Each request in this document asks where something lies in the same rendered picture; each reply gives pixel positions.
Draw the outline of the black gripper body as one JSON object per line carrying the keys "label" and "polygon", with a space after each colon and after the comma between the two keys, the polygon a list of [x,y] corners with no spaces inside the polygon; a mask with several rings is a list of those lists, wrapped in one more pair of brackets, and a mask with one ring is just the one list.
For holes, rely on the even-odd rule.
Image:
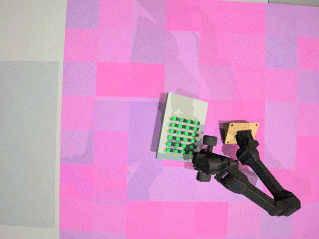
{"label": "black gripper body", "polygon": [[[211,154],[211,157],[212,156],[218,156],[219,154],[215,154],[215,153],[212,153],[212,150],[213,150],[213,146],[216,146],[217,145],[217,137],[215,136],[209,136],[209,135],[204,135],[203,136],[203,144],[204,145],[208,145],[207,149],[203,149],[202,150],[202,153],[204,152],[207,152],[207,153],[210,153]],[[196,180],[197,181],[200,181],[200,182],[210,182],[211,180],[211,175],[210,176],[207,176],[206,173],[203,173],[203,172],[200,172],[198,171],[197,172],[197,175],[196,175]]]}

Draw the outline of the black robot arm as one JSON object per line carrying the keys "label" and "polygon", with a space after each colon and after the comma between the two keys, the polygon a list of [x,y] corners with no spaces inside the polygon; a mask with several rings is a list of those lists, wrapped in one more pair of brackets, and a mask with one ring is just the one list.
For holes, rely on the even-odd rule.
{"label": "black robot arm", "polygon": [[[257,147],[259,142],[253,139],[252,130],[240,130],[236,134],[239,149],[237,159],[241,164],[250,166],[260,178],[274,199],[251,184],[239,169],[239,161],[224,155],[212,156],[210,153],[195,152],[192,163],[197,171],[214,177],[217,182],[233,193],[242,194],[266,210],[270,216],[290,216],[301,208],[300,200],[290,191],[285,190],[260,160]],[[228,173],[224,178],[223,175]]]}

